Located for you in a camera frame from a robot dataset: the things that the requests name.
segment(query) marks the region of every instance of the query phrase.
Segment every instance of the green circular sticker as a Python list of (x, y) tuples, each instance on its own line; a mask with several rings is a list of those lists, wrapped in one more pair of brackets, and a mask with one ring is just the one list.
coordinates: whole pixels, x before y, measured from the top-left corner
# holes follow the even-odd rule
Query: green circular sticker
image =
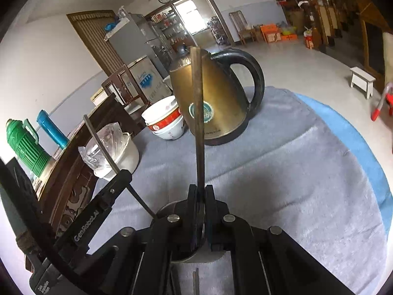
[[(194, 119), (194, 109), (195, 109), (195, 105), (194, 103), (191, 103), (190, 106), (188, 107), (188, 112), (190, 113), (190, 115), (192, 116), (192, 118)], [(211, 119), (214, 116), (214, 110), (211, 107), (211, 105), (207, 102), (203, 102), (203, 122), (207, 123), (210, 122)]]

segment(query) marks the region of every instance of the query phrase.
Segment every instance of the gold electric kettle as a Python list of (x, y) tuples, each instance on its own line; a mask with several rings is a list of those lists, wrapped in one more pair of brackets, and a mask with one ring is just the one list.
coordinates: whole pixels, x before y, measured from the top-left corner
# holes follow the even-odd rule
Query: gold electric kettle
[[(191, 57), (185, 45), (178, 48), (179, 58), (170, 68), (173, 92), (191, 132), (194, 134), (194, 103), (191, 77)], [(258, 62), (247, 52), (226, 49), (211, 55), (202, 54), (202, 83), (205, 144), (219, 145), (238, 137), (261, 105), (265, 91), (263, 72)], [(243, 87), (230, 68), (244, 65), (255, 84), (254, 97), (248, 102)]]

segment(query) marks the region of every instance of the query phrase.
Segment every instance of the gray tablecloth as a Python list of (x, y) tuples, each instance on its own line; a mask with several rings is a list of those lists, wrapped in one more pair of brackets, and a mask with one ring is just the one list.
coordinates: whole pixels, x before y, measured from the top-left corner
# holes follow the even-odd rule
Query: gray tablecloth
[[(248, 96), (252, 88), (247, 88)], [(195, 140), (165, 141), (144, 129), (133, 140), (141, 160), (132, 185), (159, 210), (187, 198), (196, 183)], [(206, 183), (250, 225), (281, 226), (356, 294), (371, 294), (383, 272), (386, 236), (370, 183), (354, 155), (288, 90), (267, 87), (259, 113), (234, 141), (205, 147)], [(97, 193), (106, 181), (99, 180)], [(125, 190), (92, 240), (91, 252), (124, 226), (150, 216)], [(211, 264), (181, 264), (182, 294), (199, 267), (202, 294), (233, 294), (230, 254)]]

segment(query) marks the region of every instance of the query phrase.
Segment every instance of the thermos handle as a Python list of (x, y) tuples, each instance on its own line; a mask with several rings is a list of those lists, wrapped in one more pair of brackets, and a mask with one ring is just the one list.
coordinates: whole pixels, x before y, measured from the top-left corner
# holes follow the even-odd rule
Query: thermos handle
[(38, 134), (35, 131), (35, 129), (31, 126), (30, 122), (28, 119), (24, 120), (23, 125), (22, 125), (23, 129), (29, 129), (30, 133), (32, 134), (34, 140), (35, 140), (35, 144), (38, 144)]
[(261, 105), (263, 94), (265, 92), (265, 79), (261, 66), (258, 64), (257, 60), (253, 58), (247, 52), (237, 50), (237, 49), (226, 49), (211, 55), (212, 60), (217, 61), (230, 69), (231, 64), (239, 63), (244, 65), (251, 73), (254, 80), (254, 96), (248, 106), (249, 118), (252, 118), (256, 113), (257, 109)]

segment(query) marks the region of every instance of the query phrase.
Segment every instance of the green thermos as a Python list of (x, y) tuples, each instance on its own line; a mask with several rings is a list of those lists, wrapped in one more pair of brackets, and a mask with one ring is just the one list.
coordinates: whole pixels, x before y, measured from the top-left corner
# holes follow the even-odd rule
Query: green thermos
[(6, 128), (9, 146), (25, 165), (40, 177), (51, 156), (38, 144), (38, 134), (29, 120), (26, 119), (22, 123), (19, 120), (9, 119)]

